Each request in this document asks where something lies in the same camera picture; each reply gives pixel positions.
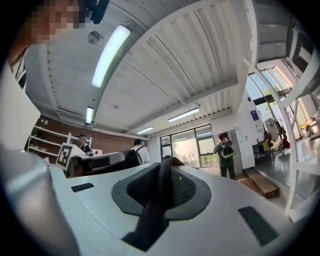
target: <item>ceiling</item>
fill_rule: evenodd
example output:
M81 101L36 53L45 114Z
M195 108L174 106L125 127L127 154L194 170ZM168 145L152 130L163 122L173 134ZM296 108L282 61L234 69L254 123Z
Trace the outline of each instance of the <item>ceiling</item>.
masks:
M126 134L229 114L240 104L248 75L242 61L250 53L246 12L236 0L111 1L101 24L30 48L26 92L45 116L81 126L90 106L94 127ZM131 35L103 86L94 87L100 54L120 24ZM103 36L97 45L87 40L91 31ZM195 108L200 111L168 122Z

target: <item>wooden step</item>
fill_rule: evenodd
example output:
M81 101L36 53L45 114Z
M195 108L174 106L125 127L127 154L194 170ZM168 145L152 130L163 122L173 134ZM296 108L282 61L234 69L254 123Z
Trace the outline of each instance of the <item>wooden step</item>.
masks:
M244 173L251 181L253 181L255 185L254 191L258 192L260 196L266 199L275 199L279 197L280 188L272 181L262 176L259 172L254 169L247 169L244 170Z

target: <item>gray floor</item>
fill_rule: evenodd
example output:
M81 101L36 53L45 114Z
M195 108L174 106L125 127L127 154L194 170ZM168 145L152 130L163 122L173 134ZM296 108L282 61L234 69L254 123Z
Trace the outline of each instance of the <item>gray floor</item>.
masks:
M290 187L290 150L286 149L281 154L275 155L274 163L266 161L256 166L267 176L281 184ZM297 142L297 155L299 162L320 163L320 139L303 139ZM320 185L320 176L299 171L296 185L296 193L307 198Z

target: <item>person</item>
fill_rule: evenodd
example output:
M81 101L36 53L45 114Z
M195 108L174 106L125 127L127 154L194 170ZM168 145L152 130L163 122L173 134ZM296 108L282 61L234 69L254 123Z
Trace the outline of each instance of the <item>person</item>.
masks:
M89 144L87 143L87 136L85 134L79 134L77 136L77 138L79 139L79 145L80 145L80 149L84 152L84 153L88 153L91 156L91 148L89 146Z
M135 139L133 142L133 148L131 149L135 150L137 153L141 165L150 163L149 152L144 148L144 142L142 139Z
M27 81L24 57L29 47L56 39L76 27L82 9L79 0L45 0L26 19L7 57L11 72L24 92Z
M214 146L213 153L218 155L220 172L222 177L227 177L229 171L230 179L235 180L234 167L234 150L232 149L232 141L224 137L223 133L218 135L219 143Z

